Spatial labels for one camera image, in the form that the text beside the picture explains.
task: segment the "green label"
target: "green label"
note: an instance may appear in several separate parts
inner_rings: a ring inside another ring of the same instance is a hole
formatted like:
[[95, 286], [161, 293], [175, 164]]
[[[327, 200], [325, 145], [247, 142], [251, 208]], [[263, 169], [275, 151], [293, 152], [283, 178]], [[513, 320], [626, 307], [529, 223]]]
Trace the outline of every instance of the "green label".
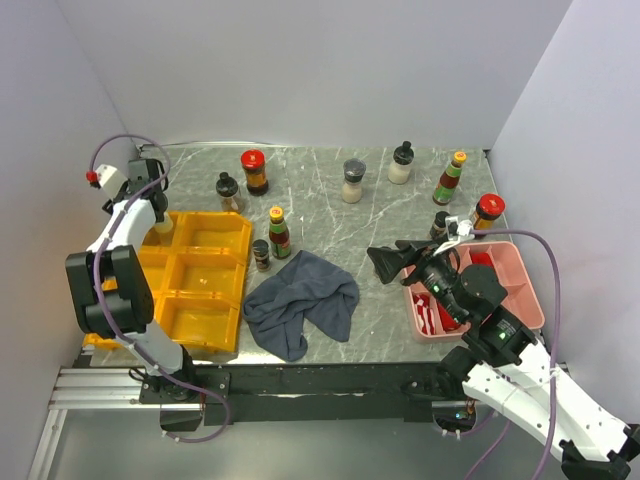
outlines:
[[449, 164], [449, 166], [445, 170], [445, 173], [450, 177], [454, 177], [454, 178], [459, 177], [460, 174], [462, 173], [462, 168], [454, 167], [453, 165]]
[[446, 188], [438, 184], [436, 191], [433, 193], [433, 199], [440, 203], [449, 203], [455, 188]]
[[285, 243], [274, 243], [271, 241], [271, 249], [273, 250], [273, 256], [276, 258], [283, 258], [291, 254], [291, 242], [287, 240]]

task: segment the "red object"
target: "red object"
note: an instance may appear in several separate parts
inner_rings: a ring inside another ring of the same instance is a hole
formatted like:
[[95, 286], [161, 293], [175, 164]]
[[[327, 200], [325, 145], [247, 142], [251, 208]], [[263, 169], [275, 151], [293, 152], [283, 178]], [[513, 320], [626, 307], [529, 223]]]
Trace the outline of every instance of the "red object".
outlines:
[[93, 171], [87, 172], [87, 180], [89, 183], [98, 183], [98, 174]]
[[504, 203], [504, 200], [500, 195], [496, 195], [495, 193], [485, 193], [480, 197], [478, 207], [480, 207], [480, 209], [487, 215], [499, 217], [502, 215], [502, 212], [504, 212], [504, 209], [507, 208], [507, 205]]
[[491, 261], [491, 255], [488, 253], [471, 253], [469, 255], [471, 257], [471, 263], [475, 265], [486, 265], [487, 267], [491, 267], [494, 270], [496, 269], [493, 266], [493, 262]]
[[451, 315], [438, 303], [438, 313], [440, 314], [440, 323], [445, 332], [451, 332], [460, 328], [460, 324], [451, 318]]
[[264, 153], [260, 150], [247, 150], [240, 157], [240, 162], [244, 168], [254, 170], [264, 166]]
[[425, 335], [434, 335], [436, 327], [433, 323], [433, 311], [429, 308], [429, 297], [424, 294], [415, 294], [413, 303], [416, 307], [420, 330]]

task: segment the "pink container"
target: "pink container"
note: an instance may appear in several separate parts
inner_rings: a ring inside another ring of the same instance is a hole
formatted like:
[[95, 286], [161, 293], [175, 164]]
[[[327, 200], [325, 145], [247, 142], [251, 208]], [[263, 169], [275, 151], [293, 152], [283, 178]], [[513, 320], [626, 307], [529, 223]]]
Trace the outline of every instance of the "pink container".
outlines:
[[[508, 295], [502, 302], [502, 305], [531, 330], [542, 328], [544, 325], [544, 314], [542, 313], [536, 294], [533, 291], [527, 270], [524, 268], [524, 262], [522, 261], [522, 257], [520, 257], [520, 252], [513, 243], [484, 242], [462, 244], [457, 247], [457, 250], [460, 254], [460, 271], [468, 265], [471, 265], [471, 254], [488, 254], [498, 275], [498, 281], [507, 289]], [[405, 268], [400, 275], [402, 278], [406, 278], [412, 270], [413, 267]], [[427, 335], [420, 329], [418, 314], [413, 303], [413, 294], [421, 294], [429, 298], [429, 308], [431, 308], [433, 314], [435, 327], [434, 335]], [[436, 300], [421, 283], [415, 283], [410, 287], [405, 287], [404, 298], [407, 304], [411, 333], [415, 340], [420, 343], [455, 342], [460, 340], [462, 334], [469, 329], [468, 325], [462, 325], [457, 330], [445, 332], [442, 328]]]

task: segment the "condiment bottle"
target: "condiment bottle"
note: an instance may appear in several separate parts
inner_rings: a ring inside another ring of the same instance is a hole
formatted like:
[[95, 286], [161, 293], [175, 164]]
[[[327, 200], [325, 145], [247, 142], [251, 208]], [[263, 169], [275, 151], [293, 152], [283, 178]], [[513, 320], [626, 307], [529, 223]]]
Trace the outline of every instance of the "condiment bottle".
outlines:
[[404, 141], [402, 146], [396, 148], [393, 152], [393, 161], [389, 165], [389, 181], [397, 185], [407, 183], [409, 174], [411, 173], [411, 164], [413, 162], [413, 150], [411, 142]]
[[[500, 215], [504, 212], [507, 205], [500, 195], [495, 193], [485, 193], [471, 215], [471, 222], [474, 230], [488, 230]], [[483, 238], [484, 235], [476, 235], [476, 238]]]
[[266, 272], [271, 268], [271, 261], [269, 260], [269, 244], [260, 239], [253, 242], [251, 245], [253, 250], [253, 257], [256, 260], [256, 267], [260, 272]]
[[444, 210], [436, 213], [435, 218], [433, 219], [433, 224], [431, 225], [431, 229], [429, 230], [429, 236], [431, 240], [435, 240], [436, 238], [441, 237], [443, 234], [446, 234], [447, 224], [445, 223], [445, 219], [449, 216], [449, 212]]
[[271, 207], [269, 210], [269, 240], [275, 258], [287, 258], [291, 255], [291, 242], [289, 241], [289, 228], [284, 221], [282, 207]]
[[451, 163], [440, 177], [440, 182], [433, 192], [433, 201], [438, 205], [446, 205], [451, 201], [453, 192], [460, 181], [462, 173], [462, 165], [467, 161], [467, 154], [464, 152], [456, 152], [453, 155]]
[[238, 182], [229, 176], [227, 172], [220, 174], [220, 180], [216, 182], [216, 192], [220, 197], [220, 205], [225, 212], [242, 213], [244, 200], [238, 189]]
[[357, 203], [362, 198], [362, 177], [366, 171], [367, 164], [358, 158], [344, 162], [342, 200], [347, 203]]
[[264, 153], [260, 150], [247, 150], [240, 157], [244, 174], [247, 177], [247, 190], [251, 195], [264, 195], [269, 190], [265, 172]]

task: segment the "salt shaker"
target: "salt shaker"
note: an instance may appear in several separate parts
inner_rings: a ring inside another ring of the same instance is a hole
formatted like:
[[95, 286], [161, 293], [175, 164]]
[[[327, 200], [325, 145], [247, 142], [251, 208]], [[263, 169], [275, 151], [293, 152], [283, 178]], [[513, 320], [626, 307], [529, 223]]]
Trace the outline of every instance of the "salt shaker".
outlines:
[[413, 150], [411, 142], [404, 141], [402, 146], [396, 148], [393, 152], [393, 161], [389, 165], [389, 181], [397, 185], [407, 183], [409, 174], [411, 173], [411, 164], [413, 163]]
[[347, 203], [357, 203], [362, 197], [362, 177], [367, 165], [358, 158], [344, 162], [344, 185], [342, 199]]
[[220, 180], [216, 182], [216, 192], [220, 197], [220, 205], [225, 212], [242, 213], [244, 200], [238, 189], [238, 182], [229, 176], [227, 172], [220, 174]]

